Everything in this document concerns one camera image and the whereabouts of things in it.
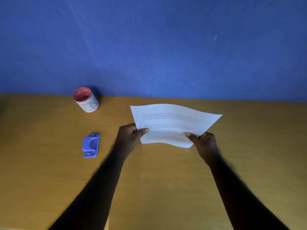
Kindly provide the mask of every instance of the person's right arm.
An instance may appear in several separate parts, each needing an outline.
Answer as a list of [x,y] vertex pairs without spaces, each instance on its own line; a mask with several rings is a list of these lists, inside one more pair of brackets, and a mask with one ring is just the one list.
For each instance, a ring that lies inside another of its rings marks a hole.
[[211,169],[213,178],[234,230],[288,229],[238,178],[221,157],[215,137],[205,132],[200,137],[186,136]]

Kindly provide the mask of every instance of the cup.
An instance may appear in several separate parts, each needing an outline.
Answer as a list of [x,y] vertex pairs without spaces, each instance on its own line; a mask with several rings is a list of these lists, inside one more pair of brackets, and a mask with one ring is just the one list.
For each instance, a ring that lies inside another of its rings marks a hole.
[[89,88],[77,89],[72,98],[87,113],[95,112],[99,107],[97,99]]

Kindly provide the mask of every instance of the person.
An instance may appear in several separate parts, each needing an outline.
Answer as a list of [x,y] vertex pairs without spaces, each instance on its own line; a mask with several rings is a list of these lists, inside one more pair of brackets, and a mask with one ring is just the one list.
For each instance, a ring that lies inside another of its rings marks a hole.
[[[137,130],[134,123],[120,127],[109,156],[49,230],[104,229],[123,164],[140,138],[148,132],[148,128]],[[211,169],[235,230],[288,229],[223,160],[212,133],[205,132],[200,137],[186,133],[186,137],[194,143],[200,157]]]

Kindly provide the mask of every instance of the hand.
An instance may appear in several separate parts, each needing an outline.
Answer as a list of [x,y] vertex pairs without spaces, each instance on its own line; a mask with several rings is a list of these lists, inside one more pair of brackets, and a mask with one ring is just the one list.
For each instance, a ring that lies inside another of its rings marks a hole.
[[121,126],[114,143],[113,152],[126,159],[134,150],[140,138],[149,132],[148,128],[137,130],[135,123]]
[[185,136],[195,144],[198,154],[202,159],[204,159],[208,166],[211,166],[216,159],[222,158],[219,149],[217,148],[215,137],[212,133],[205,132],[197,137],[194,134],[187,132]]

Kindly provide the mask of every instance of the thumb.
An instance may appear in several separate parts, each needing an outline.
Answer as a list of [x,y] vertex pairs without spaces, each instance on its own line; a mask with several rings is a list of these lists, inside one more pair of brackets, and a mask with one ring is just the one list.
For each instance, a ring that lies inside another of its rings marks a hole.
[[140,139],[143,135],[149,132],[148,128],[139,129],[137,132],[133,133],[136,139]]
[[189,138],[189,140],[190,140],[190,141],[192,141],[192,142],[195,144],[195,146],[197,146],[197,145],[198,145],[198,143],[199,143],[199,139],[197,138],[197,136],[196,136],[196,135],[194,135],[194,134],[192,134],[192,133],[187,132],[187,133],[185,134],[185,136],[186,136],[186,137],[188,137],[188,138]]

